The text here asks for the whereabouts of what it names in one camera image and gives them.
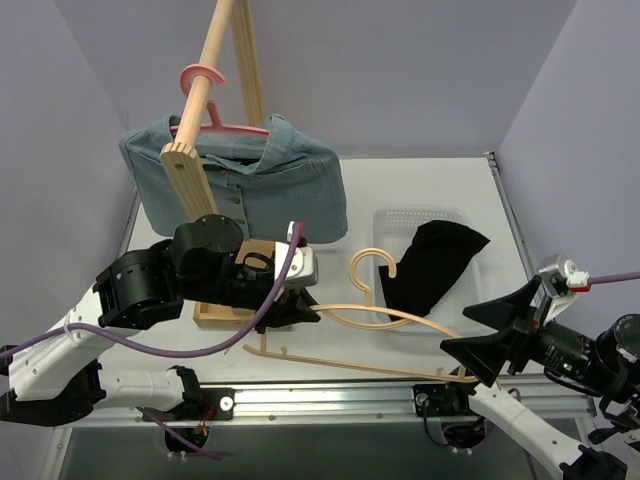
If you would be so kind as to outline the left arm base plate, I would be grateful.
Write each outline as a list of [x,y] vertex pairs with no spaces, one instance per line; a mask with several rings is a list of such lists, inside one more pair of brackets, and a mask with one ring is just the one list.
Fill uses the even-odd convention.
[[234,416],[235,390],[205,388],[194,399],[185,400],[169,411],[145,407],[139,410],[141,419],[159,426],[164,432],[164,444],[171,454],[213,456],[206,443],[212,439],[215,422],[230,421]]

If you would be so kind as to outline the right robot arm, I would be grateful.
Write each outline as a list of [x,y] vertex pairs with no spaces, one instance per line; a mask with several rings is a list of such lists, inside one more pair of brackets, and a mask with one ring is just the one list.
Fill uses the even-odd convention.
[[[460,377],[444,388],[455,412],[471,410],[507,434],[554,479],[636,479],[639,476],[639,317],[626,314],[592,339],[555,321],[553,309],[574,300],[562,287],[533,300],[543,280],[533,276],[515,292],[468,306],[465,317],[492,334],[446,339],[440,348],[478,381]],[[529,363],[553,383],[597,400],[609,427],[577,441],[503,391],[503,370],[516,375]]]

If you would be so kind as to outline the black skirt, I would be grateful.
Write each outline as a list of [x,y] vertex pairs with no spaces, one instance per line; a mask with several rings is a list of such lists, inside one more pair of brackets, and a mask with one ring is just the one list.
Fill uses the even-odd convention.
[[378,268],[386,306],[428,315],[489,243],[489,238],[459,223],[432,220],[420,225],[396,263],[396,275],[390,275],[387,265]]

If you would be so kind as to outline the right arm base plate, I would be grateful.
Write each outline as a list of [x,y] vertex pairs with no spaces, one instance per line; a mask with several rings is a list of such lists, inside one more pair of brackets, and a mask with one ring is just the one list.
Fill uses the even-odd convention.
[[413,386],[415,415],[435,446],[471,455],[493,434],[493,425],[470,407],[477,385],[447,382]]

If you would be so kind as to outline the light blue denim shirt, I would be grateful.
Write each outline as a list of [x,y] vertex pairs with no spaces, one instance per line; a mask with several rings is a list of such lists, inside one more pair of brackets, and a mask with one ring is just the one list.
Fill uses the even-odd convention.
[[[127,132],[119,142],[153,230],[170,237],[187,216],[160,161],[171,141],[172,115]],[[347,198],[337,153],[279,115],[268,137],[203,133],[196,150],[220,213],[250,239],[281,241],[291,221],[309,242],[329,244],[348,231]]]

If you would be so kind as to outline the pink plastic hanger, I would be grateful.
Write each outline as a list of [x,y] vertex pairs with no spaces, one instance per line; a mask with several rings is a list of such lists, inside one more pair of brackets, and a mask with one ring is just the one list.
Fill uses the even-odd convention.
[[[226,83],[225,77],[213,67],[202,64],[188,65],[182,70],[180,75],[180,88],[186,97],[189,96],[192,83],[197,77],[204,77],[208,79],[211,84],[224,85]],[[255,135],[264,138],[270,134],[270,131],[264,128],[225,124],[221,120],[216,103],[213,100],[207,101],[206,112],[208,113],[210,123],[201,126],[201,133]]]

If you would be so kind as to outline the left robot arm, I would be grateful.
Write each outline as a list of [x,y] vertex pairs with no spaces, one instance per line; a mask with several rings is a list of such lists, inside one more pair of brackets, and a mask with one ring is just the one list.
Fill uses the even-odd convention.
[[[315,323],[308,290],[317,260],[303,226],[291,223],[270,255],[243,253],[239,225],[211,214],[179,226],[171,239],[124,253],[80,302],[43,335],[1,350],[9,389],[5,422],[57,427],[101,408],[139,407],[163,419],[195,420],[205,395],[185,361],[228,349],[248,333]],[[134,336],[181,315],[186,301],[246,309],[250,319],[211,347],[176,351]]]

